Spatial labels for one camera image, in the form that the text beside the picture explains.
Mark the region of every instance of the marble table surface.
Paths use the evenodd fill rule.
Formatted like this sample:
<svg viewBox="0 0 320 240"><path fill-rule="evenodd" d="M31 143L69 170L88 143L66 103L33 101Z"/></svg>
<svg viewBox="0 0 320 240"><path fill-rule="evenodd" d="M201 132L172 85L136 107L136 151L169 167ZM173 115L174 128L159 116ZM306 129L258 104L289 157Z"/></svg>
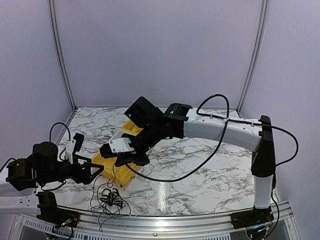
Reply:
<svg viewBox="0 0 320 240"><path fill-rule="evenodd" d="M80 108L69 128L71 135L84 135L80 155L92 158L108 139L128 120L127 108ZM223 110L206 110L225 114ZM236 111L230 116L238 117ZM68 143L66 132L60 141L61 151ZM139 172L159 179L175 179L185 175L202 163L215 149L217 141L184 138L159 142L148 153L150 164L140 167ZM121 188L115 184L120 195L130 204L135 213L149 216L181 216L221 213L252 208L254 204L254 179L250 171L251 152L244 148L223 143L217 154L201 169L182 181L174 183L154 182L134 175L130 183ZM97 187L108 181L101 176ZM58 205L90 210L93 183L67 184L54 191ZM92 205L97 205L94 194Z"/></svg>

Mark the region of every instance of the yellow container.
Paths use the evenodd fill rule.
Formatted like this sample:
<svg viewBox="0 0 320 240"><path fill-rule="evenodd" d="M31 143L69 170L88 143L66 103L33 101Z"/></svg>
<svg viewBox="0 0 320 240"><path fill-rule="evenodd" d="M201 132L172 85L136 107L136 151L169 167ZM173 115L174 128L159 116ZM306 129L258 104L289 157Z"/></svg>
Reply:
<svg viewBox="0 0 320 240"><path fill-rule="evenodd" d="M122 130L125 132L128 132L132 135L137 135L138 133L141 132L143 128L137 127L131 120L127 121L122 127ZM127 166L123 165L120 167L114 167L113 170L113 165L116 162L116 157L112 158L103 158L100 154L100 151L92 158L92 163L94 164L99 164L104 166L104 170L101 173L103 176L105 176L108 179L115 179L114 183L120 184L122 186L126 186L132 176L134 175L134 172L132 172ZM138 170L138 166L135 165L134 163L129 163L128 164L132 169Z"/></svg>
<svg viewBox="0 0 320 240"><path fill-rule="evenodd" d="M114 166L114 171L113 171L113 165L116 162L116 157L112 158L103 158L98 152L93 158L92 162L94 164L99 164L104 166L104 170L102 171L102 175L105 176L108 179L115 179L114 183L120 184L122 186L126 186L129 183L129 180L132 178L134 175L134 172L131 171L127 166L123 165L120 167ZM135 165L134 163L129 163L128 164L132 169L138 170L138 166Z"/></svg>

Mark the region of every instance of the black and white robotic arm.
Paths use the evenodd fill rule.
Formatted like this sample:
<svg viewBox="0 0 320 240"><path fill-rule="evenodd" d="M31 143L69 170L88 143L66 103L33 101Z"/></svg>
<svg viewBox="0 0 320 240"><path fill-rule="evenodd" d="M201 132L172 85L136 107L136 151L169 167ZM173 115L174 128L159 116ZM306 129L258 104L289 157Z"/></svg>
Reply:
<svg viewBox="0 0 320 240"><path fill-rule="evenodd" d="M234 213L234 228L253 226L256 222L273 220L271 194L275 184L275 150L271 120L268 116L258 119L230 117L216 118L197 114L190 105L173 103L165 112L152 105L144 97L125 112L135 125L143 130L137 136L123 135L100 148L104 158L117 157L115 166L128 163L138 166L148 164L146 152L166 138L203 138L245 148L252 152L251 172L254 176L253 210Z"/></svg>

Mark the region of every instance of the vertical metal post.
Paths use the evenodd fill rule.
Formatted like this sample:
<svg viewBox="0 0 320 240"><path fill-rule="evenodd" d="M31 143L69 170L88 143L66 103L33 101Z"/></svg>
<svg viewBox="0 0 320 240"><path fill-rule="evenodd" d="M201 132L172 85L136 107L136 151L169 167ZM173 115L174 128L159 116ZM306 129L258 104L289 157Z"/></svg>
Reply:
<svg viewBox="0 0 320 240"><path fill-rule="evenodd" d="M258 56L261 50L264 34L265 34L265 28L266 28L266 21L267 21L267 13L268 13L268 6L269 6L269 0L262 0L262 5L261 5L261 12L260 12L260 19L259 19L259 25L258 25L258 30L256 33L256 39L255 39L255 44L254 44L254 49L251 57L251 62L249 65L248 72L246 74L243 90L241 93L240 101L239 104L236 108L236 111L238 114L241 114L241 111L244 107L249 88L252 82L252 79L254 77L256 65L257 65L257 60Z"/></svg>
<svg viewBox="0 0 320 240"><path fill-rule="evenodd" d="M70 107L72 108L73 111L75 111L77 109L77 106L75 104L74 96L72 94L69 77L68 77L68 73L67 73L67 69L66 69L62 49L61 49L56 10L55 10L55 2L54 0L47 0L47 1L49 5L49 15L50 15L50 21L51 21L53 42L54 42L54 47L56 51L56 56L58 59L59 68L61 71L63 85L65 88L65 92L66 92Z"/></svg>

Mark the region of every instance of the marble pattern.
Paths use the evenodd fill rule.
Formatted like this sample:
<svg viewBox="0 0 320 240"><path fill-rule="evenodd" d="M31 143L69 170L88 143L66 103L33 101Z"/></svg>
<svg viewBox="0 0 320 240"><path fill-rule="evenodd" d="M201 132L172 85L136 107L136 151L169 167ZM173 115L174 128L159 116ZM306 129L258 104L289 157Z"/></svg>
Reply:
<svg viewBox="0 0 320 240"><path fill-rule="evenodd" d="M80 155L92 158L102 144L128 120L126 108L80 108L69 128L71 135L76 132L84 135ZM224 115L223 110L211 110ZM230 116L238 117L236 111ZM59 150L68 142L64 134ZM197 167L215 149L218 142L199 138L163 140L148 153L150 164L140 167L144 175L158 179L175 179ZM180 216L220 213L251 208L254 203L254 179L250 171L251 152L244 148L223 143L217 154L201 169L182 181L174 183L154 182L134 175L130 183L121 188L114 185L135 212L148 205L144 215ZM108 181L101 176L97 187ZM54 191L59 205L90 210L93 183L75 184L68 180L62 188ZM93 197L97 205L97 195Z"/></svg>

